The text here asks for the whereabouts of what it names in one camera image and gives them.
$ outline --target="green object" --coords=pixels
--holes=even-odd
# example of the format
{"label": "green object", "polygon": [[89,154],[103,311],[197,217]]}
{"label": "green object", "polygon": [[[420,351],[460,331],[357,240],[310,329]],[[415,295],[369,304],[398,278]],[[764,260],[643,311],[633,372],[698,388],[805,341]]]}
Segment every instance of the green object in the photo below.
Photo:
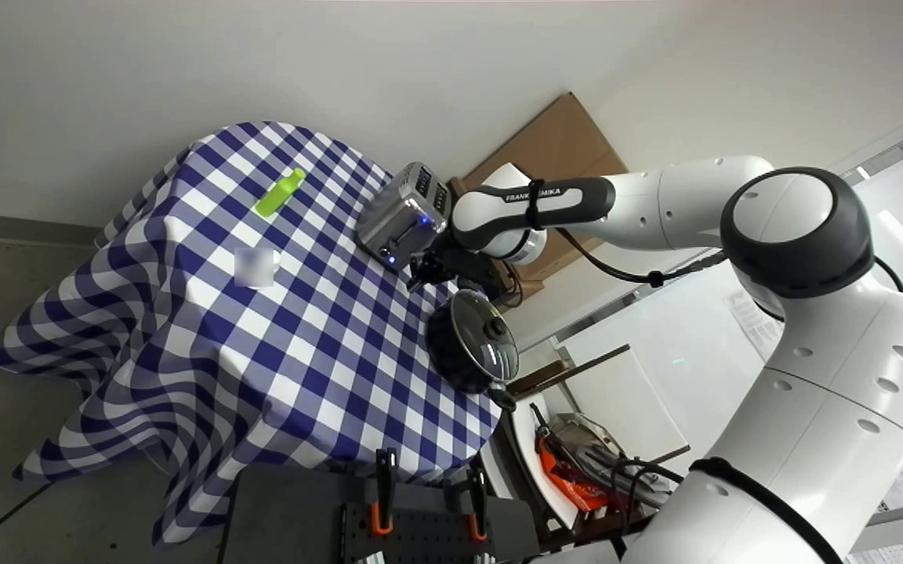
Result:
{"label": "green object", "polygon": [[305,169],[293,169],[290,174],[274,181],[270,191],[255,203],[257,217],[274,218],[301,184],[305,184]]}

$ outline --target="cooking pot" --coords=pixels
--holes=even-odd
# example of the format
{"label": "cooking pot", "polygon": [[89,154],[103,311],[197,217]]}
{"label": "cooking pot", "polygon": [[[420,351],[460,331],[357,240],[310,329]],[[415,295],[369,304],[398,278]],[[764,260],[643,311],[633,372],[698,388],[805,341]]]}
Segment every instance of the cooking pot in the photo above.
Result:
{"label": "cooking pot", "polygon": [[468,396],[504,384],[517,377],[517,345],[504,315],[479,292],[456,292],[428,319],[432,367]]}

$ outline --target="blue and white checkered tablecloth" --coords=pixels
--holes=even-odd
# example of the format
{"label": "blue and white checkered tablecloth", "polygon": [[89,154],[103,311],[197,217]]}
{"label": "blue and white checkered tablecloth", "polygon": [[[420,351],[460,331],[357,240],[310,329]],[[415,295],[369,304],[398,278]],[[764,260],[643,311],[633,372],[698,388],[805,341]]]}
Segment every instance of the blue and white checkered tablecloth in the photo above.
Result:
{"label": "blue and white checkered tablecloth", "polygon": [[[285,171],[309,181],[250,214]],[[474,457],[498,406],[432,372],[428,315],[451,289],[407,289],[355,243],[390,174],[285,123],[222,127],[177,155],[103,228],[100,250],[0,336],[0,367],[84,381],[84,400],[19,476],[61,480],[157,449],[169,471],[157,540],[220,522],[255,461],[316,468],[395,449],[411,476]],[[283,250],[264,289],[240,283]]]}

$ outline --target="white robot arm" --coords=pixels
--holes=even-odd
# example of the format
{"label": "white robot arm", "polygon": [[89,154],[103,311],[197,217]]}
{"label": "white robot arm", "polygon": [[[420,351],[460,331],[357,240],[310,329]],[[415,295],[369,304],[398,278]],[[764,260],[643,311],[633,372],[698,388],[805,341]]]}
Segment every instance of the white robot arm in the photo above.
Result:
{"label": "white robot arm", "polygon": [[869,218],[825,169],[732,155],[468,191],[456,239],[534,260],[540,228],[622,246],[723,246],[783,339],[633,564],[842,561],[903,468],[903,295],[869,278]]}

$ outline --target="gray floor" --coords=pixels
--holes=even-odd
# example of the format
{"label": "gray floor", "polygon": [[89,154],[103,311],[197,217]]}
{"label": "gray floor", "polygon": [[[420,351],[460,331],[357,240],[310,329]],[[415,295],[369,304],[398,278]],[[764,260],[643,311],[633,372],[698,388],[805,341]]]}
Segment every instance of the gray floor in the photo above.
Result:
{"label": "gray floor", "polygon": [[[89,254],[89,243],[0,240],[0,329]],[[77,404],[73,381],[0,372],[0,519],[38,492],[15,483],[14,468],[54,434]],[[0,522],[0,564],[216,561],[222,530],[174,547],[152,545],[165,488],[165,476],[146,461],[58,483]]]}

